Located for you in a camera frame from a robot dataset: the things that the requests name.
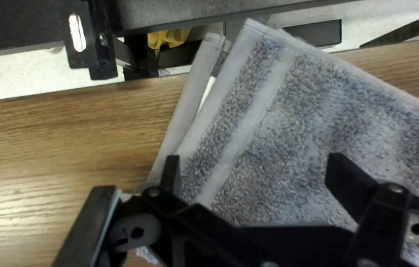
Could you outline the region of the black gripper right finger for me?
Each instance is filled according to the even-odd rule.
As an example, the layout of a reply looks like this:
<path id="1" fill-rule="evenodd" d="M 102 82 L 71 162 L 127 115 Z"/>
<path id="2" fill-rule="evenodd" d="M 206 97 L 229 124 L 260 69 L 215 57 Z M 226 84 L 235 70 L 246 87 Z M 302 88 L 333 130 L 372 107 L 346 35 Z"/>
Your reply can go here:
<path id="1" fill-rule="evenodd" d="M 326 188 L 358 229 L 345 253 L 354 267 L 413 267 L 404 244 L 419 248 L 419 196 L 397 183 L 379 183 L 340 153 L 327 159 Z"/>

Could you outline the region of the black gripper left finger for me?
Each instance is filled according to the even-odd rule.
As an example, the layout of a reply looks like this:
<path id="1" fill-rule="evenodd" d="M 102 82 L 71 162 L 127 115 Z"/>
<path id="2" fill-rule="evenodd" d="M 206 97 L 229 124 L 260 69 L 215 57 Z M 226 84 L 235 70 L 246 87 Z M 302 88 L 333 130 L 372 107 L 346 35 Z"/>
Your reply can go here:
<path id="1" fill-rule="evenodd" d="M 164 267 L 247 267 L 246 235 L 176 198 L 178 177 L 179 158 L 167 156 L 161 182 L 129 201 L 114 186 L 93 188 L 52 267 L 123 267 L 141 248 Z"/>

